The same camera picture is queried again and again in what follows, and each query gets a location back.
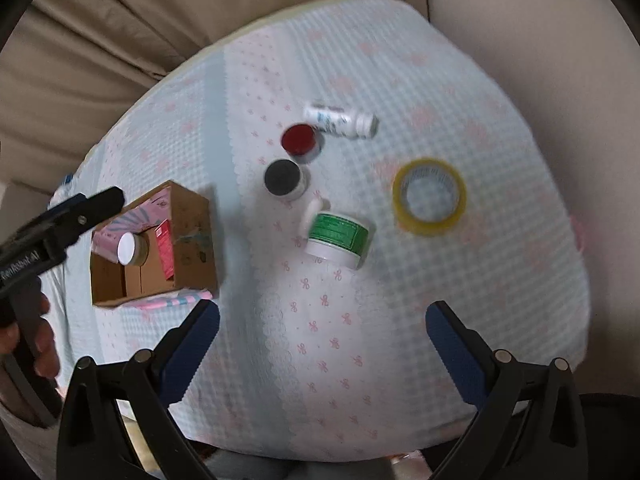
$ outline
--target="white jar lid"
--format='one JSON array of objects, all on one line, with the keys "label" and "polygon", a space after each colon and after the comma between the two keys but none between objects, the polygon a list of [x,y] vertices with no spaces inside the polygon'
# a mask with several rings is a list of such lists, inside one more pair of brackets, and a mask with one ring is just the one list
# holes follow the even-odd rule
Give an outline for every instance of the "white jar lid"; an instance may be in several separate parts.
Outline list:
[{"label": "white jar lid", "polygon": [[124,233],[118,242],[118,261],[123,265],[142,265],[146,260],[145,241],[133,233]]},{"label": "white jar lid", "polygon": [[326,244],[320,240],[308,240],[306,242],[305,253],[317,256],[323,260],[329,260],[340,266],[349,267],[350,269],[356,269],[360,263],[360,257],[357,254],[341,249],[340,247]]},{"label": "white jar lid", "polygon": [[373,114],[360,114],[356,119],[356,134],[359,137],[373,137],[376,133],[377,119]]},{"label": "white jar lid", "polygon": [[298,234],[303,238],[309,238],[309,230],[316,219],[316,215],[324,209],[324,200],[314,197],[306,206],[305,212],[300,219]]}]

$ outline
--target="pill bottle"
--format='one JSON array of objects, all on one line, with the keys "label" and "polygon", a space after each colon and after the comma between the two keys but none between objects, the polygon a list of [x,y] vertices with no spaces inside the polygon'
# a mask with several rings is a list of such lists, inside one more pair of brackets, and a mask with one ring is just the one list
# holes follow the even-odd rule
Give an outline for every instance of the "pill bottle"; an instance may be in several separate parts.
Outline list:
[{"label": "pill bottle", "polygon": [[321,103],[307,104],[303,117],[305,123],[339,137],[368,139],[375,134],[378,125],[378,120],[373,114]]}]

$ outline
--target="green label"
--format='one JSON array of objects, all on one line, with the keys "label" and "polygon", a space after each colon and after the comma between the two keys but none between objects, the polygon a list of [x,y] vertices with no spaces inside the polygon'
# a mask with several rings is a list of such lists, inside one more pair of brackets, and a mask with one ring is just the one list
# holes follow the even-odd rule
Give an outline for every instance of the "green label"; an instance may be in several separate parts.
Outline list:
[{"label": "green label", "polygon": [[309,231],[309,240],[335,245],[358,256],[362,256],[362,250],[368,236],[369,231],[363,226],[326,213],[320,213],[316,216],[314,225]]}]

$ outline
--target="yellow tape roll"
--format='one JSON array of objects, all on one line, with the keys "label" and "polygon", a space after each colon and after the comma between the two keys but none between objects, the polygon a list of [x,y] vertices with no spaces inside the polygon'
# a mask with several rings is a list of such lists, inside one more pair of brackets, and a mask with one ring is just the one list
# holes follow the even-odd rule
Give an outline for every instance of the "yellow tape roll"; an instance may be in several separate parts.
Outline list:
[{"label": "yellow tape roll", "polygon": [[[436,178],[450,192],[457,194],[456,207],[444,220],[427,222],[409,211],[406,205],[407,187],[419,178]],[[394,179],[392,197],[394,213],[400,227],[420,236],[437,236],[445,233],[458,223],[466,209],[464,180],[452,165],[437,158],[419,158],[403,166]]]}]

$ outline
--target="screw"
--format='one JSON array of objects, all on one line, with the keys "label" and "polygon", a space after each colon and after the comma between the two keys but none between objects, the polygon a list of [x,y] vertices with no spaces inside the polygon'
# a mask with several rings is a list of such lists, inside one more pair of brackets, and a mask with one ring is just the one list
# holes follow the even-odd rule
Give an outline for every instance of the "screw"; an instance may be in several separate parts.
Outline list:
[{"label": "screw", "polygon": [[561,357],[559,357],[558,359],[554,359],[554,364],[556,365],[556,368],[558,370],[562,370],[563,372],[569,369],[569,363]]},{"label": "screw", "polygon": [[78,368],[78,370],[84,370],[85,368],[88,368],[93,362],[94,360],[89,356],[84,356],[78,360],[78,362],[76,363],[76,367]]},{"label": "screw", "polygon": [[133,359],[137,363],[146,363],[151,359],[151,350],[147,348],[143,348],[142,350],[138,350],[134,355]]},{"label": "screw", "polygon": [[498,361],[500,361],[501,363],[510,362],[512,357],[512,355],[506,350],[496,350],[494,355],[495,358],[498,359]]}]

